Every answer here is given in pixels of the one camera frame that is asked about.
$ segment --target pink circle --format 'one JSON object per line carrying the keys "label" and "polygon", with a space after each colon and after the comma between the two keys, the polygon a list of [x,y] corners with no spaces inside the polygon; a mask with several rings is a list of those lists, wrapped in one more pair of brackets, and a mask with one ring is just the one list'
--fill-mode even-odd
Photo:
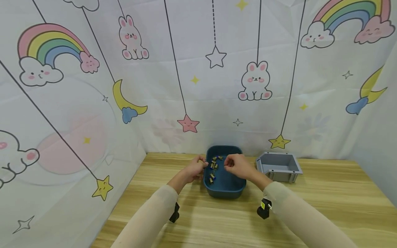
{"label": "pink circle", "polygon": [[[75,122],[70,132],[61,132],[87,167],[92,167],[106,151],[108,132],[103,123],[106,121],[100,116],[88,116]],[[85,138],[90,138],[89,144],[84,143]],[[65,175],[86,169],[56,133],[46,137],[37,150],[40,152],[40,165],[49,172]]]}
{"label": "pink circle", "polygon": [[0,142],[0,150],[5,149],[8,146],[7,142]]}
{"label": "pink circle", "polygon": [[26,158],[27,158],[28,160],[33,160],[33,159],[35,159],[35,157],[36,157],[36,154],[35,154],[34,152],[30,152],[30,153],[28,153],[28,154],[26,155]]}

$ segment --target white bunny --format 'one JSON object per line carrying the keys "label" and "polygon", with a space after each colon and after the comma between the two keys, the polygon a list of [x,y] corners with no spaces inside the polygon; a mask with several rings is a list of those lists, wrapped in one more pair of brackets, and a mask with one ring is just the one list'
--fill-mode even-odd
{"label": "white bunny", "polygon": [[141,60],[149,58],[149,52],[142,46],[142,39],[139,31],[134,26],[131,16],[119,18],[121,42],[126,46],[123,50],[123,56],[126,60]]}
{"label": "white bunny", "polygon": [[272,92],[266,89],[270,82],[267,68],[266,61],[260,62],[259,65],[255,62],[247,65],[247,71],[241,78],[241,84],[245,89],[239,93],[240,100],[267,100],[272,96]]}

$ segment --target beige sleeve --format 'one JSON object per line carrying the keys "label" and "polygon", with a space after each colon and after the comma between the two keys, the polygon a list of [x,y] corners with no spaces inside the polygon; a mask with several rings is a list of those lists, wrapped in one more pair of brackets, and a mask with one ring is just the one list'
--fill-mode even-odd
{"label": "beige sleeve", "polygon": [[281,183],[270,183],[263,195],[272,202],[272,212],[308,247],[357,247],[329,219]]}
{"label": "beige sleeve", "polygon": [[161,228],[175,210],[176,191],[164,185],[134,214],[111,248],[151,247]]}

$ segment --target small yellow star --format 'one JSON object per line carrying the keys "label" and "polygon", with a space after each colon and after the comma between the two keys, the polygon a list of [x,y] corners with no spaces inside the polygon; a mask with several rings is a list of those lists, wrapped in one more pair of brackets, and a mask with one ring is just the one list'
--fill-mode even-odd
{"label": "small yellow star", "polygon": [[285,140],[282,135],[279,135],[277,138],[269,140],[272,143],[270,148],[280,147],[281,149],[285,149],[285,144],[290,143],[290,140]]}
{"label": "small yellow star", "polygon": [[245,2],[244,0],[240,0],[240,2],[236,4],[236,6],[239,7],[241,11],[243,11],[245,6],[247,6],[247,5],[248,5],[248,3]]}
{"label": "small yellow star", "polygon": [[308,106],[306,105],[306,103],[304,103],[302,106],[300,106],[300,108],[301,108],[302,110],[305,110],[307,107],[308,107]]}
{"label": "small yellow star", "polygon": [[199,82],[200,80],[198,78],[196,78],[196,75],[193,77],[193,79],[191,80],[191,82],[197,84],[197,82]]}
{"label": "small yellow star", "polygon": [[104,180],[97,179],[96,184],[98,188],[94,192],[92,197],[101,196],[102,200],[106,200],[106,196],[108,196],[108,192],[113,189],[113,186],[109,184],[109,176],[107,176]]}

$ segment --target wooden table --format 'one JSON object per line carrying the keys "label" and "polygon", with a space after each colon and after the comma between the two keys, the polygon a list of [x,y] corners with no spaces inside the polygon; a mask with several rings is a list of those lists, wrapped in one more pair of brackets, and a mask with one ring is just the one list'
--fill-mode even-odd
{"label": "wooden table", "polygon": [[[139,207],[193,156],[149,153],[92,247],[110,247]],[[357,163],[298,161],[304,174],[286,184],[292,191],[359,247],[397,247],[397,209]],[[256,214],[261,198],[250,182],[237,200],[212,198],[199,182],[187,185],[178,200],[180,218],[164,226],[153,247],[306,247],[272,213],[266,220]]]}

